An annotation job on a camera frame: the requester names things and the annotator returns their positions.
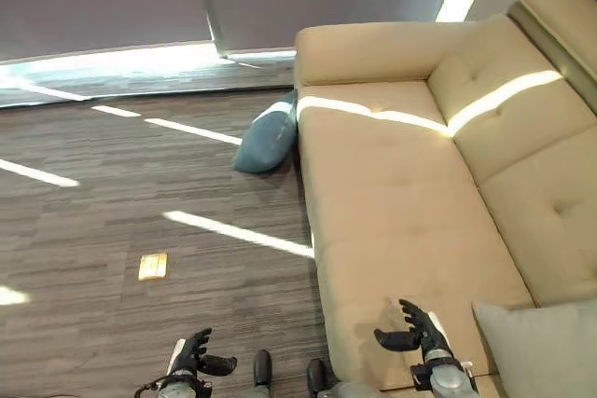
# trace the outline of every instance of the black shoe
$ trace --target black shoe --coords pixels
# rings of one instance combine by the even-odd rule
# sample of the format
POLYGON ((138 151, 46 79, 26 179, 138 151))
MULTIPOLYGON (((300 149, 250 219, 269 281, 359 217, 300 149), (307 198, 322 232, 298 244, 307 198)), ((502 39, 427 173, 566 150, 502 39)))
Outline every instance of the black shoe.
POLYGON ((253 361, 253 382, 256 386, 271 385, 271 356, 267 350, 260 350, 253 361))
POLYGON ((307 367, 307 388, 309 396, 317 398, 317 393, 327 390, 326 366, 320 359, 311 359, 307 367))

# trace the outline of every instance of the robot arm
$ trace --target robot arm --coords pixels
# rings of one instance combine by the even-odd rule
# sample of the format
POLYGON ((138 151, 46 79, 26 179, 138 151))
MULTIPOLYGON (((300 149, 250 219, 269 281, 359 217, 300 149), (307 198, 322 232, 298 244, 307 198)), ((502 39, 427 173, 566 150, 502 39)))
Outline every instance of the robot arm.
POLYGON ((168 372, 141 387, 135 393, 140 398, 143 391, 160 389, 158 398, 210 398, 211 382, 197 378, 201 372, 213 377, 224 377, 236 368, 236 358, 221 358, 205 354, 203 346, 209 340, 212 329, 207 328, 188 339, 179 339, 174 347, 168 372))
POLYGON ((479 398, 470 368, 454 357, 443 328, 434 313, 427 313, 407 300, 400 300, 411 324, 409 331, 384 333, 375 330, 377 341, 390 351, 421 349, 423 364, 410 368, 417 391, 433 391, 436 398, 479 398))

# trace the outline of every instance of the blue pillow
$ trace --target blue pillow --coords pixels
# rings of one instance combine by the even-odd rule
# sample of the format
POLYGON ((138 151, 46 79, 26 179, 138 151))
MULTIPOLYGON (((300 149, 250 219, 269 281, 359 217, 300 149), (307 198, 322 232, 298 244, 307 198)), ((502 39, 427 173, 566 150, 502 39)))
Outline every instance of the blue pillow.
POLYGON ((244 134, 234 159, 238 172, 267 172, 286 158, 297 138, 297 91, 261 113, 244 134))

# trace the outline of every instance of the beige sofa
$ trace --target beige sofa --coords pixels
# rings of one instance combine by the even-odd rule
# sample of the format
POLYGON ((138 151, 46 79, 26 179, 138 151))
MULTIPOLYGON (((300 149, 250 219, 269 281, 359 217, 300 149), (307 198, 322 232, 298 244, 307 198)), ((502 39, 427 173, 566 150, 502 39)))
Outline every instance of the beige sofa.
POLYGON ((503 396, 472 305, 597 296, 597 2, 297 37, 299 148, 334 372, 415 396, 392 305, 438 314, 503 396))

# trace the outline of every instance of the pillow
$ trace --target pillow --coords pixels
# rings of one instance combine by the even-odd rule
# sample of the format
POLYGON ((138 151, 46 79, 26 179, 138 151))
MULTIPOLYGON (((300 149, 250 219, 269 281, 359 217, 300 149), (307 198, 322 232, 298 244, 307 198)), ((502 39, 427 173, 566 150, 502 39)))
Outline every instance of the pillow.
POLYGON ((234 170, 266 172, 285 159, 297 137, 297 91, 260 114, 244 134, 234 170))
POLYGON ((597 299, 475 315, 509 398, 597 396, 597 299))

